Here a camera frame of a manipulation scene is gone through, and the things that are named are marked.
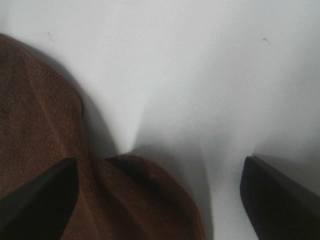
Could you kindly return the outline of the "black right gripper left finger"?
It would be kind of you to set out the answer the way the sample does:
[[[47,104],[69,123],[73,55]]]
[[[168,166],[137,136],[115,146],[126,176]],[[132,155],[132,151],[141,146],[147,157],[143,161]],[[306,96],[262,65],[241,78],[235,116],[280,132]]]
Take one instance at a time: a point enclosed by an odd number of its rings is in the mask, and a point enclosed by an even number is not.
[[[2,240],[59,240],[79,196],[77,161],[65,158],[0,200]]]

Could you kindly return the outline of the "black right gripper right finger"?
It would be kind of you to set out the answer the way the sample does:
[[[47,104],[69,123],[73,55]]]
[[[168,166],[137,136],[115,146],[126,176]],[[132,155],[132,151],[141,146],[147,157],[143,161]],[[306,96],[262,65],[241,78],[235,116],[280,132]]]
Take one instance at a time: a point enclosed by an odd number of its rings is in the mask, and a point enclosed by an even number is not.
[[[262,159],[245,159],[239,191],[258,239],[320,238],[320,197]]]

